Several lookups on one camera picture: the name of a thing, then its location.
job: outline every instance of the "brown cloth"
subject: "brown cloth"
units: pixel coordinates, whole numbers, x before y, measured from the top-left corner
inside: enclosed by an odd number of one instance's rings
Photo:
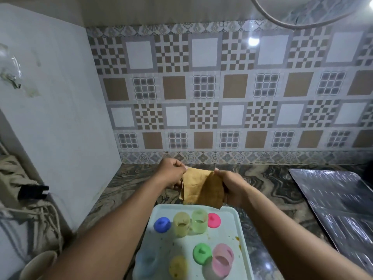
[[[180,199],[184,204],[207,205],[220,209],[223,205],[223,181],[214,171],[189,167],[183,175]]]

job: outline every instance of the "granite countertop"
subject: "granite countertop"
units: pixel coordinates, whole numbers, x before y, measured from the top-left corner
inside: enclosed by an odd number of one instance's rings
[[[315,169],[315,170],[348,170],[361,175],[359,166],[351,165],[190,165],[199,169],[213,170],[214,167],[231,170],[241,174],[245,180],[264,193],[294,221],[315,234],[321,240],[329,243],[318,225],[308,204],[289,174],[289,169]],[[108,187],[104,190],[91,212],[78,230],[78,236],[95,224],[102,216],[118,207],[124,202],[156,169],[156,165],[124,164],[118,170]],[[182,204],[179,193],[166,189],[158,198],[156,204],[175,203]],[[236,208],[240,215],[242,230],[246,246],[250,255],[255,280],[280,280],[283,279],[275,263],[262,243],[258,233],[246,213]],[[134,258],[124,279],[132,279]]]

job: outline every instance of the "hand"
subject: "hand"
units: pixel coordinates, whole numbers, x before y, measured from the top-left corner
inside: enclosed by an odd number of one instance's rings
[[[215,168],[214,173],[222,178],[228,188],[228,193],[224,195],[224,202],[234,206],[242,207],[242,200],[246,189],[251,187],[240,174]]]
[[[188,170],[179,160],[175,158],[163,158],[156,169],[153,177],[166,187],[173,187],[175,184],[181,184],[181,177]]]

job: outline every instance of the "brown tile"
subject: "brown tile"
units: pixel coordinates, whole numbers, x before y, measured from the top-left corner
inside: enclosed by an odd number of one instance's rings
[[[372,147],[373,129],[362,129],[354,141],[352,147]]]
[[[162,149],[162,133],[161,132],[143,132],[145,149]]]
[[[369,95],[373,90],[373,70],[358,70],[347,95]]]
[[[164,76],[163,92],[165,100],[185,99],[185,76]]]
[[[223,98],[245,98],[247,75],[225,75]]]
[[[194,132],[195,149],[211,149],[213,145],[213,132]]]
[[[129,100],[125,78],[104,78],[104,85],[109,101]]]
[[[317,148],[323,131],[303,131],[298,148]]]
[[[313,72],[290,73],[284,97],[307,96]]]
[[[264,148],[267,131],[249,131],[246,135],[245,148]]]

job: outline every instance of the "white tile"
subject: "white tile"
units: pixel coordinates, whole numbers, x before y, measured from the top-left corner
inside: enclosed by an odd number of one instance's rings
[[[366,104],[366,102],[343,103],[334,124],[357,123]]]
[[[336,32],[326,62],[351,62],[363,35],[359,32]]]
[[[167,126],[184,127],[188,125],[186,106],[166,107]]]
[[[214,67],[216,56],[217,38],[192,39],[193,67]]]
[[[302,115],[304,104],[282,104],[277,125],[297,125]]]
[[[131,107],[111,108],[116,127],[134,127]]]
[[[150,41],[126,42],[131,69],[152,69],[153,58]]]
[[[223,105],[221,109],[222,126],[240,126],[244,115],[245,105]]]
[[[263,36],[260,40],[258,65],[282,64],[288,38],[288,35]]]

